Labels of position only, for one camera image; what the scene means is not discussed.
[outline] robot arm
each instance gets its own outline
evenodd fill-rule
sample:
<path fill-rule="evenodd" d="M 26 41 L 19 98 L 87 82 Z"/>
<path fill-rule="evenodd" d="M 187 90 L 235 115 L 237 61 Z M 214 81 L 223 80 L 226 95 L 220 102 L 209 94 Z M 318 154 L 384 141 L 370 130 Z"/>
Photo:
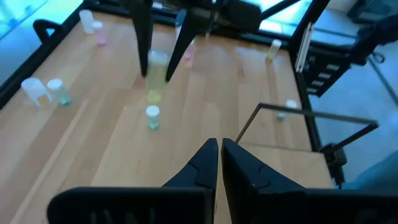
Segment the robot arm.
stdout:
<path fill-rule="evenodd" d="M 145 77 L 154 25 L 150 14 L 153 0 L 120 0 L 120 4 L 131 13 L 131 19 L 134 21 L 141 74 Z M 262 21 L 259 6 L 240 0 L 169 0 L 167 4 L 186 10 L 180 35 L 167 68 L 167 82 L 170 81 L 190 42 L 196 35 L 206 32 L 218 17 L 222 16 L 224 20 L 248 31 L 257 31 Z"/>

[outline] yellow vial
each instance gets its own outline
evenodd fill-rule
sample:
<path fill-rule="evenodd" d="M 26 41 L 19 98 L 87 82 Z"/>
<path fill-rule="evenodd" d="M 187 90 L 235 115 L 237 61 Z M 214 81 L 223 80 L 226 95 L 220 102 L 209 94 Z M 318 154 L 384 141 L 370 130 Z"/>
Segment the yellow vial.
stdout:
<path fill-rule="evenodd" d="M 156 105 L 161 101 L 166 86 L 169 55 L 159 50 L 151 50 L 148 59 L 148 72 L 145 78 L 146 99 L 148 103 Z"/>

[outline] clear plastic cup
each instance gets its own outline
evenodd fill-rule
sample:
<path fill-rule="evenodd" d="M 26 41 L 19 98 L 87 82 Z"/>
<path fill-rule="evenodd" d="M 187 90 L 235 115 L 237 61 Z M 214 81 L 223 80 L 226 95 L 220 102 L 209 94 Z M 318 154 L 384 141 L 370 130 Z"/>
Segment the clear plastic cup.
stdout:
<path fill-rule="evenodd" d="M 21 87 L 38 107 L 48 106 L 52 98 L 43 83 L 38 78 L 27 78 L 21 83 Z"/>
<path fill-rule="evenodd" d="M 150 50 L 148 55 L 148 71 L 145 77 L 146 99 L 156 105 L 162 99 L 166 86 L 166 71 L 170 55 L 160 50 Z"/>
<path fill-rule="evenodd" d="M 79 12 L 81 24 L 83 25 L 83 30 L 86 32 L 86 34 L 94 34 L 94 28 L 93 28 L 93 14 L 91 13 L 90 10 L 84 9 Z"/>

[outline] small plastic bottle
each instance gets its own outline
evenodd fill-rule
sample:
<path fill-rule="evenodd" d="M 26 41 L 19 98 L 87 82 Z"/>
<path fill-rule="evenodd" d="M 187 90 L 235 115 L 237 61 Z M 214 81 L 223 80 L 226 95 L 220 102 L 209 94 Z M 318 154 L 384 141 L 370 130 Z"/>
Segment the small plastic bottle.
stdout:
<path fill-rule="evenodd" d="M 267 60 L 274 59 L 274 57 L 278 53 L 278 50 L 280 49 L 281 45 L 282 45 L 282 41 L 280 41 L 280 40 L 272 41 L 272 45 L 269 48 L 268 53 L 267 53 Z"/>
<path fill-rule="evenodd" d="M 47 87 L 54 93 L 56 99 L 62 106 L 69 106 L 72 103 L 61 79 L 54 78 L 50 80 L 47 83 Z"/>
<path fill-rule="evenodd" d="M 287 108 L 292 108 L 292 109 L 297 109 L 297 103 L 296 103 L 296 101 L 294 101 L 294 100 L 287 100 L 287 101 L 286 101 L 286 104 L 285 104 L 285 107 L 287 107 Z M 279 121 L 282 121 L 282 120 L 286 119 L 287 117 L 288 117 L 288 113 L 286 113 L 286 112 L 279 112 L 279 113 L 276 115 L 276 118 L 277 118 Z"/>
<path fill-rule="evenodd" d="M 146 109 L 147 119 L 148 119 L 148 127 L 149 129 L 155 131 L 159 128 L 159 115 L 160 109 L 156 105 L 148 106 Z"/>
<path fill-rule="evenodd" d="M 97 44 L 99 46 L 104 46 L 106 44 L 104 25 L 100 21 L 94 21 L 92 26 L 94 29 Z"/>
<path fill-rule="evenodd" d="M 159 50 L 149 51 L 147 76 L 145 77 L 146 99 L 149 104 L 156 105 L 162 99 L 166 87 L 166 71 L 170 57 Z"/>

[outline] wooden tabletop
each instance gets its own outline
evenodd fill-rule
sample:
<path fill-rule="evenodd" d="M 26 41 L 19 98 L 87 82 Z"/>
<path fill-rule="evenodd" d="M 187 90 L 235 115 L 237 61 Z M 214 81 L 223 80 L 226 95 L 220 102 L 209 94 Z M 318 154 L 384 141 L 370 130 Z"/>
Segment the wooden tabletop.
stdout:
<path fill-rule="evenodd" d="M 161 186 L 208 138 L 235 139 L 259 102 L 299 103 L 286 51 L 266 62 L 267 47 L 197 37 L 193 66 L 180 62 L 159 105 L 160 128 L 150 131 L 131 21 L 94 17 L 104 22 L 106 46 L 79 23 L 34 73 L 44 83 L 61 78 L 72 105 L 38 108 L 19 91 L 0 113 L 0 223 L 46 223 L 50 199 L 72 187 Z M 171 52 L 174 44 L 174 29 L 155 25 L 152 48 Z M 266 162 L 279 161 L 283 174 L 288 166 L 306 187 L 331 187 L 322 156 L 311 162 L 300 116 L 279 122 L 261 111 L 241 143 L 263 147 L 257 156 L 288 155 Z M 216 222 L 229 223 L 218 178 Z"/>

